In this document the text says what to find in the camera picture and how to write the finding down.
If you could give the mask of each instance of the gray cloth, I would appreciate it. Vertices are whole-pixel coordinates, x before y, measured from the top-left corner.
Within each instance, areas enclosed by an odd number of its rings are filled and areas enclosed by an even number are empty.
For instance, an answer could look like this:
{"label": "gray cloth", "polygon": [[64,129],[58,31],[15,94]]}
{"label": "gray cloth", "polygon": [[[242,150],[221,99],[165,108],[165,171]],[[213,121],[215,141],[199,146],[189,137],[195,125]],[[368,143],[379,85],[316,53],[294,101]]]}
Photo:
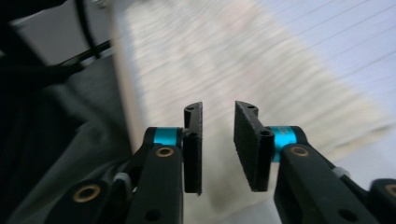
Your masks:
{"label": "gray cloth", "polygon": [[12,214],[9,224],[43,223],[71,186],[93,178],[110,184],[132,155],[111,58],[95,61],[65,84],[46,91],[56,96],[67,114],[84,124]]}

